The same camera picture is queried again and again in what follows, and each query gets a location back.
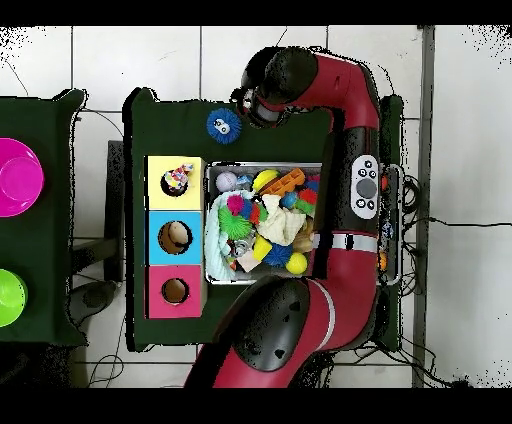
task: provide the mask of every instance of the dark green tablecloth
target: dark green tablecloth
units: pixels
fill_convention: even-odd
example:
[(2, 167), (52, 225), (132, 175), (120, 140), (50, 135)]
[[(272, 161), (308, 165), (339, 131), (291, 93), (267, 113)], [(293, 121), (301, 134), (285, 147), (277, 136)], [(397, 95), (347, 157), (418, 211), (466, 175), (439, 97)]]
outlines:
[(26, 283), (28, 301), (0, 341), (85, 343), (66, 312), (70, 278), (70, 135), (85, 93), (67, 90), (53, 100), (0, 97), (0, 137), (14, 138), (38, 156), (45, 185), (25, 213), (0, 218), (0, 268)]
[[(133, 287), (129, 287), (127, 295), (128, 302), (133, 302), (133, 305), (128, 305), (128, 310), (133, 306), (134, 325), (128, 323), (127, 330), (128, 338), (133, 331), (137, 349), (148, 344), (180, 345), (211, 341), (219, 320), (246, 288), (210, 286), (201, 318), (144, 319), (144, 156), (200, 156), (206, 162), (322, 162), (323, 146), (330, 125), (327, 112), (318, 110), (295, 115), (286, 125), (275, 129), (256, 130), (244, 124), (240, 138), (225, 146), (215, 142), (206, 131), (208, 114), (220, 107), (233, 109), (233, 105), (221, 102), (159, 102), (149, 89), (134, 90), (125, 102), (125, 143), (131, 143), (133, 160), (133, 204), (128, 196), (127, 206), (129, 209), (133, 207), (134, 244), (133, 252), (129, 252), (127, 247), (127, 261), (134, 262)], [(130, 212), (127, 211), (127, 236), (130, 235)], [(127, 267), (127, 275), (129, 273), (130, 266)]]

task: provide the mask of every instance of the red robot arm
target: red robot arm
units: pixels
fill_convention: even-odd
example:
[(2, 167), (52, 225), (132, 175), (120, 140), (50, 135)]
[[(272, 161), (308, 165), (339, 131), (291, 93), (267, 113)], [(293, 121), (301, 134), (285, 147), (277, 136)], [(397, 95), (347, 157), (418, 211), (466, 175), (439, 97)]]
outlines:
[(368, 69), (298, 47), (267, 48), (249, 63), (237, 95), (239, 112), (257, 127), (286, 122), (294, 108), (332, 113), (312, 278), (269, 277), (247, 289), (185, 387), (287, 387), (311, 354), (356, 340), (375, 301), (379, 103)]

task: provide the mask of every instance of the tennis ball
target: tennis ball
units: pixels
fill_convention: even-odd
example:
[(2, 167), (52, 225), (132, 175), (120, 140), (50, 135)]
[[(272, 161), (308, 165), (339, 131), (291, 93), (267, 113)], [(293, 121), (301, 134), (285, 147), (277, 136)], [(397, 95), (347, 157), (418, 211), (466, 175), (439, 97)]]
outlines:
[(290, 260), (286, 263), (286, 269), (292, 274), (302, 274), (308, 268), (308, 260), (306, 257), (299, 252), (295, 252), (290, 257)]

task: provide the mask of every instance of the metal frame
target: metal frame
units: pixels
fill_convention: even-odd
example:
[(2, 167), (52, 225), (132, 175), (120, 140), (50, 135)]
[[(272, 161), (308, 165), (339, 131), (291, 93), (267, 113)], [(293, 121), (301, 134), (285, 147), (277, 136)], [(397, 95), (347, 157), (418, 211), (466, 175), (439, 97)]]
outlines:
[(123, 142), (109, 140), (104, 237), (73, 247), (73, 274), (80, 272), (93, 263), (104, 261), (103, 272), (105, 281), (123, 281), (123, 172)]
[[(434, 25), (422, 25), (423, 60), (421, 73), (420, 139), (418, 157), (418, 180), (421, 201), (416, 224), (417, 257), (416, 289), (414, 296), (413, 355), (415, 363), (425, 366), (426, 314), (427, 314), (427, 269), (428, 230), (430, 214), (430, 153), (432, 150), (432, 98), (434, 93)], [(423, 370), (412, 368), (412, 387), (423, 387)]]

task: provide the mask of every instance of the pink bowl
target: pink bowl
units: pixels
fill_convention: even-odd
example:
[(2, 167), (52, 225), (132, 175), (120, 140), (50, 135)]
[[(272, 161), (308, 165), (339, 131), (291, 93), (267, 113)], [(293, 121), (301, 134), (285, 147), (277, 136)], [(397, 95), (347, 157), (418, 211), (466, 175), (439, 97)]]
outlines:
[(43, 169), (34, 152), (17, 140), (0, 138), (0, 218), (29, 209), (43, 184)]

